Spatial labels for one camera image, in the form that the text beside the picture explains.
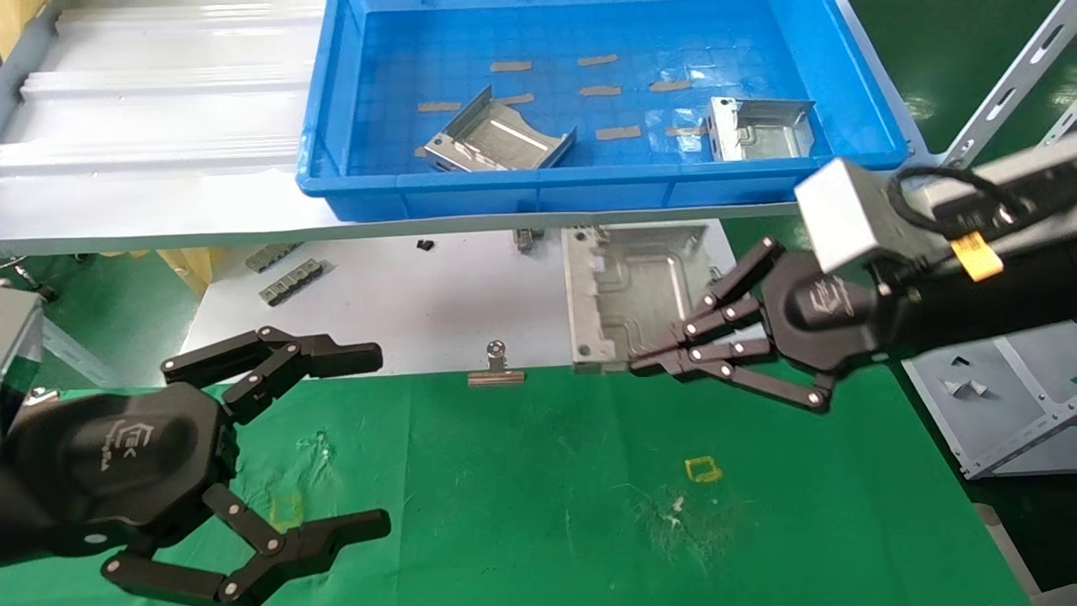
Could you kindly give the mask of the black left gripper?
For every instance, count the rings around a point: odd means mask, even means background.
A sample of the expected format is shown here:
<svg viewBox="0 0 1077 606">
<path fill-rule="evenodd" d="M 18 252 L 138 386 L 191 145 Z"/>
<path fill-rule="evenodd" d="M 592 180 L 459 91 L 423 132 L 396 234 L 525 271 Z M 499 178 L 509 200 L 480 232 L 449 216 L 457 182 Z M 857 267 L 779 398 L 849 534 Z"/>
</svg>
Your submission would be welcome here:
<svg viewBox="0 0 1077 606">
<path fill-rule="evenodd" d="M 8 434 L 8 555 L 90 556 L 127 545 L 104 561 L 104 579 L 180 605 L 262 605 L 286 582 L 324 574 L 348 545 L 387 537 L 390 515 L 337 515 L 278 533 L 225 487 L 239 454 L 230 423 L 252 422 L 306 377 L 374 374 L 383 363 L 377 343 L 258 327 L 165 360 L 166 383 L 178 383 L 160 391 L 23 407 Z M 200 390 L 238 375 L 220 404 Z M 185 540 L 211 513 L 253 549 L 242 567 L 226 575 L 154 561 L 157 547 Z"/>
</svg>

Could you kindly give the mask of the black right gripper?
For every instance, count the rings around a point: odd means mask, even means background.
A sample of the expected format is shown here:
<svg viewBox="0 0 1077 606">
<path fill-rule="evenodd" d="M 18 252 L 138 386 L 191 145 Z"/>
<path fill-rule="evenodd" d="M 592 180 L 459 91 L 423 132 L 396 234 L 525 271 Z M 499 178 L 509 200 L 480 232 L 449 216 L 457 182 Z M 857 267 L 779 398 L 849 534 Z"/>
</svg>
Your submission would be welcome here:
<svg viewBox="0 0 1077 606">
<path fill-rule="evenodd" d="M 777 349 L 769 340 L 709 343 L 758 318 L 761 302 L 751 292 L 761 281 L 767 330 Z M 872 281 L 827 274 L 812 253 L 785 253 L 777 239 L 764 237 L 708 287 L 685 321 L 670 325 L 657 348 L 629 361 L 629 372 L 669 375 L 681 383 L 711 377 L 777 401 L 826 412 L 830 375 L 845 376 L 882 352 L 878 306 L 880 295 Z M 777 352 L 819 375 L 811 384 L 800 384 L 751 368 L 777 360 Z"/>
</svg>

